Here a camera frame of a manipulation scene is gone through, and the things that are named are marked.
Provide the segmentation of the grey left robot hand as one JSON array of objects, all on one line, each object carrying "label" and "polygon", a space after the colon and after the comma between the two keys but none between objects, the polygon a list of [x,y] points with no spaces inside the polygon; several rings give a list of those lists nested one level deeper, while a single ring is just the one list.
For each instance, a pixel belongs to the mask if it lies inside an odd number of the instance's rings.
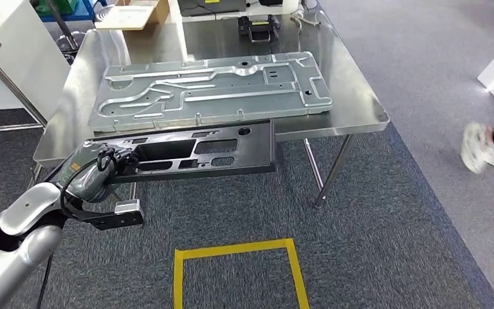
[{"label": "grey left robot hand", "polygon": [[100,203],[119,187],[109,180],[133,171],[138,164],[131,148],[86,141],[65,160],[53,181],[70,196]]}]

